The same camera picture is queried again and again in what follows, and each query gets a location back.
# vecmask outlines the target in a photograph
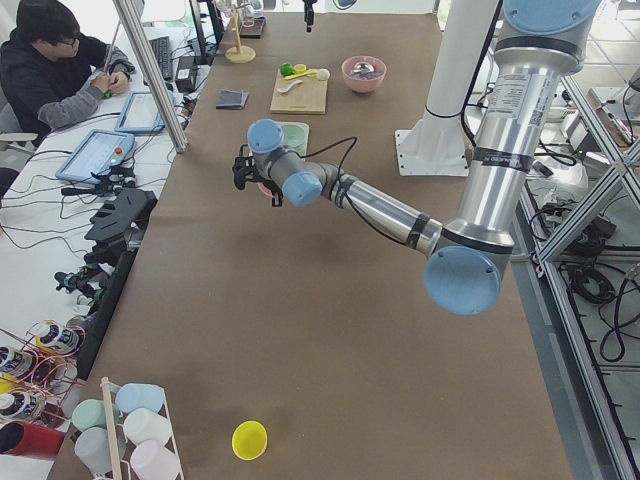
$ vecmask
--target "wooden cutting board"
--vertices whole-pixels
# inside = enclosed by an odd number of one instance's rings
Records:
[[[271,113],[292,113],[304,115],[324,115],[327,109],[327,83],[315,77],[300,77],[302,85],[289,93],[278,93],[278,88],[287,86],[294,80],[285,80],[276,71],[276,81],[271,96]]]

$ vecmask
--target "folded cloth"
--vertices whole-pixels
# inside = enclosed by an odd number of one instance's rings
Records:
[[[249,92],[234,90],[220,90],[216,108],[223,110],[241,110],[247,103]]]

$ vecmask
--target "keyboard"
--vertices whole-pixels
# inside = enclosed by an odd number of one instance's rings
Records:
[[[162,72],[162,78],[165,80],[173,80],[173,65],[171,64],[171,44],[169,43],[169,37],[159,37],[149,40],[151,43],[151,49],[153,55],[158,61],[160,71]]]

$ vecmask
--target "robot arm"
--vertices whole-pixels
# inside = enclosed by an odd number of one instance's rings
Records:
[[[432,299],[456,314],[478,314],[499,297],[514,246],[509,227],[542,127],[560,76],[581,67],[599,3],[505,0],[495,50],[500,75],[476,135],[458,213],[444,224],[333,165],[303,162],[282,145],[282,130],[268,119],[249,128],[255,170],[295,206],[324,196],[425,253],[430,258],[424,281]]]

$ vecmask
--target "wooden base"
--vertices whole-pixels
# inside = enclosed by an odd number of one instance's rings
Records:
[[[253,48],[246,45],[240,45],[240,51],[237,47],[231,47],[224,53],[231,63],[247,63],[256,58],[256,52]]]

